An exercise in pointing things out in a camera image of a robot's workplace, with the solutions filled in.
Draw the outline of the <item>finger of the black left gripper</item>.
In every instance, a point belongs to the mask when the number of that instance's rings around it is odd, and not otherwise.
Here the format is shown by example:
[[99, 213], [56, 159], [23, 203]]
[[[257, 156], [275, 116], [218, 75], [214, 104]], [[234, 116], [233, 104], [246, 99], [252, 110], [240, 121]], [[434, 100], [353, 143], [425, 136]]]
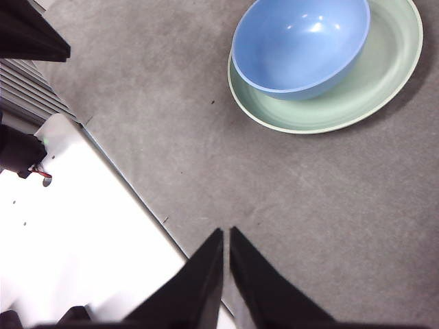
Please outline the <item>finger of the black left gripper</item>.
[[66, 62], [71, 47], [29, 1], [1, 2], [1, 58]]

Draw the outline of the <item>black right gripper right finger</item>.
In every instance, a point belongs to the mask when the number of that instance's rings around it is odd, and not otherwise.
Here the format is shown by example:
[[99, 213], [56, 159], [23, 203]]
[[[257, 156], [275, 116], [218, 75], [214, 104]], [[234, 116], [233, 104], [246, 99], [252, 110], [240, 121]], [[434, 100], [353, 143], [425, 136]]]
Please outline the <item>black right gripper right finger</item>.
[[310, 328], [336, 320], [286, 280], [236, 227], [230, 229], [230, 269], [257, 328]]

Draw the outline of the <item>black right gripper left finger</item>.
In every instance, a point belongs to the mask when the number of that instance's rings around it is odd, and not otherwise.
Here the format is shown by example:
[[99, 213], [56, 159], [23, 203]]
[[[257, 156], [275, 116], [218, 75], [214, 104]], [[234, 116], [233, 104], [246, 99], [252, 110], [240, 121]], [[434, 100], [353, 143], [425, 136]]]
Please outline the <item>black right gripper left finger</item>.
[[183, 268], [123, 319], [128, 328], [216, 328], [223, 287], [224, 233], [219, 228]]

